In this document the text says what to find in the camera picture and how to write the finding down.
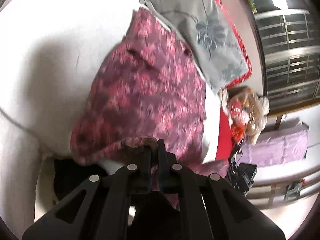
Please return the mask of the purple pink floral shirt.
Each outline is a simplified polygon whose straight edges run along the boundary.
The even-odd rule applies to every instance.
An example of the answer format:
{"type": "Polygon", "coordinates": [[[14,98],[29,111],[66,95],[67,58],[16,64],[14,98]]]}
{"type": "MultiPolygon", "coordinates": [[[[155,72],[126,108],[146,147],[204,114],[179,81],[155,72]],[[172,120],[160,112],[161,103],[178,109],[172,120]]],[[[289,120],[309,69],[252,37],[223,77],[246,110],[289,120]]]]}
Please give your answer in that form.
{"type": "Polygon", "coordinates": [[[105,58],[91,86],[84,115],[71,135],[81,165],[109,159],[128,164],[157,141],[195,173],[225,176],[225,160],[202,157],[206,83],[189,47],[147,9],[133,16],[123,41],[105,58]]]}

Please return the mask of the red cloth at bedside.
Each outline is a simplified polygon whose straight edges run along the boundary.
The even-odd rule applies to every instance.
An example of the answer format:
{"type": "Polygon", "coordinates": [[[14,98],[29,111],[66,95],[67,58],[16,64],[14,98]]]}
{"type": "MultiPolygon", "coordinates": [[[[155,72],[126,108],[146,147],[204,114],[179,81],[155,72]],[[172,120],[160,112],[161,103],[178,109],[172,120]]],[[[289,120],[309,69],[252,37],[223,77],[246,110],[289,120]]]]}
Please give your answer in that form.
{"type": "Polygon", "coordinates": [[[228,160],[233,150],[233,138],[228,116],[220,108],[219,136],[215,161],[228,160]]]}

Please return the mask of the purple folded blanket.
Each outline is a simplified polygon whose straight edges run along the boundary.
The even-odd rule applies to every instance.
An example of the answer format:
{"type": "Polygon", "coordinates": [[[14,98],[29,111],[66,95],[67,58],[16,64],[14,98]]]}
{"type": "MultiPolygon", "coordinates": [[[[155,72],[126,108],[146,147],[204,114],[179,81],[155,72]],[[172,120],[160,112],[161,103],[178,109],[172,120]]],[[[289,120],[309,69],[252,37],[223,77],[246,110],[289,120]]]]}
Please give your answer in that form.
{"type": "Polygon", "coordinates": [[[285,122],[276,131],[262,133],[255,145],[245,142],[237,154],[238,163],[268,167],[303,160],[309,144],[309,126],[299,118],[285,122]]]}

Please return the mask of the doll in plastic bag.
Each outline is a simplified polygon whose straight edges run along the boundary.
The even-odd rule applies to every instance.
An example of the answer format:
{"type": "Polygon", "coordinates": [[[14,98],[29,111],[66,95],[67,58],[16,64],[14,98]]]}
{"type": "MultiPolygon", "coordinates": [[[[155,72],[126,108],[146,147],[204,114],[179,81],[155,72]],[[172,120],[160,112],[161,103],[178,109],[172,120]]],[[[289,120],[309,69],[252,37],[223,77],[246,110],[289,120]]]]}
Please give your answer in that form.
{"type": "Polygon", "coordinates": [[[245,140],[255,145],[267,124],[270,103],[267,97],[259,96],[253,89],[244,88],[233,97],[222,89],[218,92],[220,105],[227,116],[235,143],[245,140]]]}

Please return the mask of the white quilted bedspread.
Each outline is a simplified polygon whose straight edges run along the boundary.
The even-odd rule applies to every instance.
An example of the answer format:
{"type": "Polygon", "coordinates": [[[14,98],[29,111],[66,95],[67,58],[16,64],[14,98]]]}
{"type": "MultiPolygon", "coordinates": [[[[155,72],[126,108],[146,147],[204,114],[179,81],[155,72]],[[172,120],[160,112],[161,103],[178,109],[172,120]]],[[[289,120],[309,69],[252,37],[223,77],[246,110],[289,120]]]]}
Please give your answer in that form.
{"type": "Polygon", "coordinates": [[[33,224],[43,159],[70,155],[73,126],[139,0],[6,0],[1,7],[1,218],[33,224]]]}

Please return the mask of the metal window grille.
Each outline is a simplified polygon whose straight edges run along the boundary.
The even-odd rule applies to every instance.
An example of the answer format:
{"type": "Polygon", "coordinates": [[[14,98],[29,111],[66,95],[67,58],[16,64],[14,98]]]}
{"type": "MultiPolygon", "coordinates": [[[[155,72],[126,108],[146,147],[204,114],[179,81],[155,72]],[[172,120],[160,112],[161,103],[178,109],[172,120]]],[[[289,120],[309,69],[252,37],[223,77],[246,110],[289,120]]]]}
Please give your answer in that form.
{"type": "Polygon", "coordinates": [[[319,98],[319,25],[304,0],[248,0],[272,110],[319,98]]]}

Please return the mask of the grey floral pillow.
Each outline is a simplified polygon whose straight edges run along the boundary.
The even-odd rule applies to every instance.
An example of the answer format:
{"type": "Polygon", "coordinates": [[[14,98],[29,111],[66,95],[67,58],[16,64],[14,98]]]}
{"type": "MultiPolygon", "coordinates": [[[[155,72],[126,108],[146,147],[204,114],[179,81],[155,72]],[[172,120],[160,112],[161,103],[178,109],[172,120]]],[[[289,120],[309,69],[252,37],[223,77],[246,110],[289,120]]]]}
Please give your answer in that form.
{"type": "Polygon", "coordinates": [[[214,92],[248,70],[226,16],[214,0],[140,0],[191,48],[214,92]]]}

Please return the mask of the red patterned blanket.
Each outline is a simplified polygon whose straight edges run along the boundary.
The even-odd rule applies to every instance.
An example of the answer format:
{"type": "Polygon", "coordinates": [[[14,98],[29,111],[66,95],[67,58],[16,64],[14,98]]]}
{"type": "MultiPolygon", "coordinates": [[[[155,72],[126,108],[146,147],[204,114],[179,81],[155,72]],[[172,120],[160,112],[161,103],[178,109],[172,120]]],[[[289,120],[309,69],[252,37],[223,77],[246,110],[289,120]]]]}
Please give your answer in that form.
{"type": "Polygon", "coordinates": [[[231,18],[225,5],[223,4],[223,1],[222,0],[214,0],[214,1],[217,3],[217,7],[222,10],[223,16],[226,16],[228,25],[231,27],[232,32],[237,40],[236,44],[240,47],[240,50],[241,50],[242,56],[244,57],[245,63],[248,65],[248,70],[244,74],[241,74],[239,77],[233,78],[232,81],[226,86],[226,88],[230,89],[236,85],[240,85],[241,83],[243,83],[244,81],[246,81],[247,79],[249,79],[251,77],[252,64],[249,59],[249,55],[246,51],[243,40],[242,40],[234,22],[233,22],[233,19],[231,18]]]}

